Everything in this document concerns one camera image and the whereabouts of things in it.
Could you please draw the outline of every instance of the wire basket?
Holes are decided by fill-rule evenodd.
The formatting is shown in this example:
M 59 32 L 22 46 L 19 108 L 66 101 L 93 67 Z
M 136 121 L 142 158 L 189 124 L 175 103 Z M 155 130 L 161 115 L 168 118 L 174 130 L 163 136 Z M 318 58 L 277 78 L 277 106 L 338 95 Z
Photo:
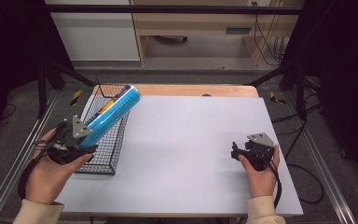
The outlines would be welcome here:
M 125 85 L 99 84 L 96 91 L 92 94 L 93 98 L 83 121 L 89 120 L 89 118 L 91 118 L 124 87 Z M 120 156 L 124 138 L 124 130 L 129 114 L 130 111 L 97 142 L 98 147 L 94 152 L 94 158 L 90 162 L 84 164 L 76 171 L 76 173 L 101 175 L 114 175 L 116 173 L 118 158 Z

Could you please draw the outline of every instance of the black cable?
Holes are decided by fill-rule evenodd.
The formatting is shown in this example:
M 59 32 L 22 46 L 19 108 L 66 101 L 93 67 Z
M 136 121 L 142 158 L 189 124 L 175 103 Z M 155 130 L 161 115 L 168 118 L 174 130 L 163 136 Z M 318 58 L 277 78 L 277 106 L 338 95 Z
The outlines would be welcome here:
M 316 93 L 313 93 L 313 94 L 310 94 L 308 95 L 304 101 L 307 101 L 311 96 L 314 96 L 314 95 L 317 95 Z M 310 112 L 313 108 L 319 106 L 320 104 L 317 104 L 317 105 L 313 105 L 311 106 L 310 108 L 306 109 L 306 112 Z M 292 116 L 288 116 L 286 118 L 292 118 L 294 116 L 296 116 L 298 114 L 294 114 Z M 284 156 L 284 159 L 287 161 L 289 155 L 290 155 L 290 152 L 292 151 L 292 149 L 294 148 L 294 145 L 296 144 L 296 141 L 298 140 L 299 136 L 301 135 L 302 131 L 304 130 L 304 127 L 307 123 L 307 117 L 305 118 L 304 120 L 304 123 L 301 125 L 300 129 L 297 130 L 296 132 L 298 132 L 295 140 L 292 142 L 292 145 L 289 147 L 289 150 L 287 151 L 286 155 Z M 303 170 L 304 172 L 308 173 L 309 175 L 311 175 L 315 180 L 316 182 L 319 184 L 320 188 L 321 188 L 321 196 L 316 200 L 316 201 L 308 201 L 308 200 L 305 200 L 303 198 L 300 197 L 300 195 L 298 195 L 298 199 L 303 202 L 303 203 L 310 203 L 310 204 L 316 204 L 316 203 L 319 203 L 322 201 L 322 199 L 324 198 L 324 186 L 322 184 L 322 182 L 318 179 L 318 177 L 316 175 L 314 175 L 311 171 L 307 170 L 306 168 L 302 167 L 302 166 L 299 166 L 299 165 L 295 165 L 295 164 L 290 164 L 290 163 L 287 163 L 287 166 L 292 166 L 292 167 L 296 167 L 298 169 L 301 169 Z
M 257 31 L 257 28 L 259 29 L 260 34 L 263 36 L 263 39 L 264 39 L 264 41 L 265 41 L 265 43 L 266 43 L 266 45 L 267 45 L 267 48 L 268 48 L 268 50 L 269 50 L 269 53 L 271 53 L 271 55 L 272 55 L 272 57 L 273 57 L 273 54 L 272 54 L 272 52 L 271 52 L 271 49 L 269 48 L 269 43 L 267 42 L 267 39 L 264 37 L 263 32 L 261 31 L 261 29 L 260 29 L 260 27 L 259 27 L 259 25 L 258 25 L 257 14 L 255 14 L 255 31 L 254 31 L 255 45 L 257 46 L 258 50 L 260 50 L 261 56 L 263 57 L 264 62 L 266 62 L 266 64 L 268 64 L 268 65 L 279 65 L 279 64 L 272 64 L 272 63 L 267 62 L 267 59 L 266 59 L 266 57 L 264 56 L 263 50 L 261 50 L 261 48 L 258 46 L 257 40 L 256 40 L 256 38 L 255 38 L 255 33 L 256 33 L 256 31 Z
M 302 131 L 304 130 L 305 124 L 307 123 L 307 120 L 304 120 L 304 123 L 302 124 L 300 131 L 298 132 L 295 140 L 292 142 L 292 145 L 289 147 L 289 150 L 287 151 L 286 155 L 284 156 L 284 159 L 287 161 L 287 158 L 289 157 L 290 152 L 292 151 L 293 147 L 295 146 L 299 136 L 301 135 Z
M 321 188 L 321 196 L 317 200 L 308 201 L 308 200 L 305 200 L 305 199 L 301 198 L 300 196 L 298 196 L 298 199 L 301 202 L 310 203 L 310 204 L 317 204 L 317 203 L 321 202 L 324 199 L 324 185 L 322 184 L 322 182 L 318 179 L 318 177 L 316 175 L 314 175 L 311 171 L 309 171 L 306 168 L 304 168 L 302 166 L 299 166 L 299 165 L 295 165 L 295 164 L 292 164 L 292 163 L 287 163 L 287 166 L 296 167 L 296 168 L 298 168 L 300 170 L 303 170 L 304 172 L 308 173 L 310 176 L 312 176 L 316 180 L 316 182 L 318 182 L 319 187 Z
M 16 110 L 17 110 L 17 107 L 13 104 L 7 104 L 7 105 L 13 106 L 13 110 L 8 115 L 2 117 L 1 119 L 7 119 L 8 117 L 12 116 L 14 114 L 14 112 L 16 112 Z

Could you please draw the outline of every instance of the blue spray can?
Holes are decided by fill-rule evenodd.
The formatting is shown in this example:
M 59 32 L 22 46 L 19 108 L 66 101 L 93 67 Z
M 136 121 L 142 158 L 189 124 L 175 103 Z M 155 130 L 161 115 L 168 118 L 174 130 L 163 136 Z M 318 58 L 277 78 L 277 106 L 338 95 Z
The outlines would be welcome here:
M 86 136 L 78 148 L 81 150 L 93 147 L 140 100 L 141 93 L 131 84 L 126 85 L 94 116 L 86 121 L 85 124 L 91 129 L 91 133 Z

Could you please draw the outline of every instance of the white table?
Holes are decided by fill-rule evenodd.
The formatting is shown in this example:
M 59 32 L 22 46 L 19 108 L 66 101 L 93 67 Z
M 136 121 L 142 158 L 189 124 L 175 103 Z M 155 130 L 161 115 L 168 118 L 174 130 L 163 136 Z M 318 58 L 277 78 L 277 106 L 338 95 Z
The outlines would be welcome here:
M 278 143 L 262 98 L 143 96 L 132 109 L 115 175 L 74 174 L 63 213 L 100 217 L 243 217 L 250 198 L 235 141 L 266 133 Z M 302 215 L 281 153 L 277 213 Z

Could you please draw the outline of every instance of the metal rail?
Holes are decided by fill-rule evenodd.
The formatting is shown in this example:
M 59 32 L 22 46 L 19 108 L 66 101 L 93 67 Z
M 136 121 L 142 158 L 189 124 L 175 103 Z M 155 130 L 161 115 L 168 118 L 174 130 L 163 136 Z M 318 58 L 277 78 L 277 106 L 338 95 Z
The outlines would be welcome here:
M 10 170 L 7 173 L 2 185 L 0 187 L 0 212 L 5 205 L 8 195 L 13 190 L 13 187 L 16 181 L 20 178 L 23 167 L 25 166 L 26 162 L 31 156 L 33 152 L 33 142 L 36 138 L 41 134 L 46 121 L 48 120 L 51 111 L 53 110 L 60 91 L 53 91 L 49 100 L 48 100 L 48 108 L 41 119 L 37 119 L 36 123 L 34 124 L 33 129 L 31 130 L 28 138 L 26 139 L 24 145 L 22 146 L 19 155 L 17 156 L 16 160 L 13 162 Z
M 72 13 L 177 13 L 177 14 L 257 14 L 305 15 L 320 9 L 302 7 L 223 7 L 223 6 L 142 6 L 142 5 L 23 5 L 23 9 Z

